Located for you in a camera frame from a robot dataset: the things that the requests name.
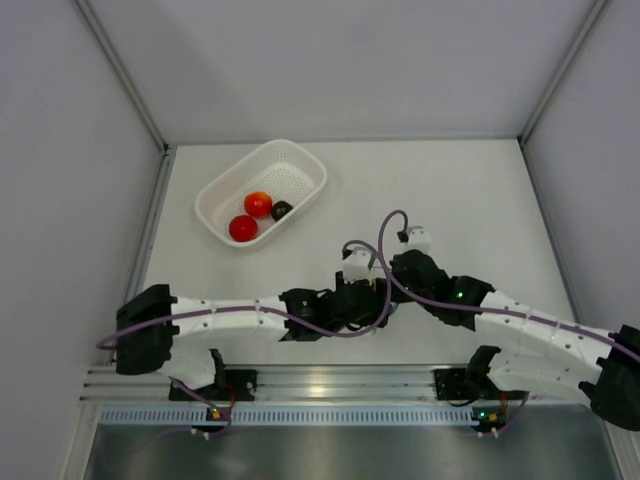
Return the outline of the dark fake food piece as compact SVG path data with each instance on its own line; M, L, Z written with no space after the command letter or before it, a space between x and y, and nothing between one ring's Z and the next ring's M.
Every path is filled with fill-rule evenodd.
M289 212L293 210L293 206L286 201L277 201L272 205L271 208L271 218L278 222L282 220Z

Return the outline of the orange red fake tomato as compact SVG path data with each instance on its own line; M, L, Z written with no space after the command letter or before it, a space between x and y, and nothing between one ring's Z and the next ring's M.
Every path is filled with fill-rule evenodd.
M270 216L272 205L271 196L263 191L252 192L244 199L245 212L255 218Z

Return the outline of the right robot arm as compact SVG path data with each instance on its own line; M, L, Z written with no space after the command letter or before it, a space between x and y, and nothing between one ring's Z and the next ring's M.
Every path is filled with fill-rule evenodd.
M639 429L639 330L616 332L549 317L469 276L448 276L419 250L391 261L402 299L450 327L471 331L480 346L467 365L468 388L556 397L588 406L606 422Z

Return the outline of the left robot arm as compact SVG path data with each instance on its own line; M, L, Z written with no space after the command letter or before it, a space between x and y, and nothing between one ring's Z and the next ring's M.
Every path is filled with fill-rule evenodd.
M385 326L390 309L382 279L338 279L333 289L294 288L247 301L190 299L156 284L119 308L116 334L108 343L118 374L159 372L210 400L226 386L224 342L355 338Z

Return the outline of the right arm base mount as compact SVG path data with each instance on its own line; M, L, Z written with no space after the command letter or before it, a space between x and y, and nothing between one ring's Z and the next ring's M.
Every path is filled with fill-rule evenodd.
M501 391L486 376L468 373L465 368L436 369L433 377L438 400L468 402L502 398Z

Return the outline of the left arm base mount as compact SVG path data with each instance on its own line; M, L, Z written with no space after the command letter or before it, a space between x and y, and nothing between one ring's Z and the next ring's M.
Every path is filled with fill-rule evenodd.
M254 402L257 380L258 372L255 369L225 368L224 371L217 372L211 382L194 389L194 392L214 403L232 399L240 402Z

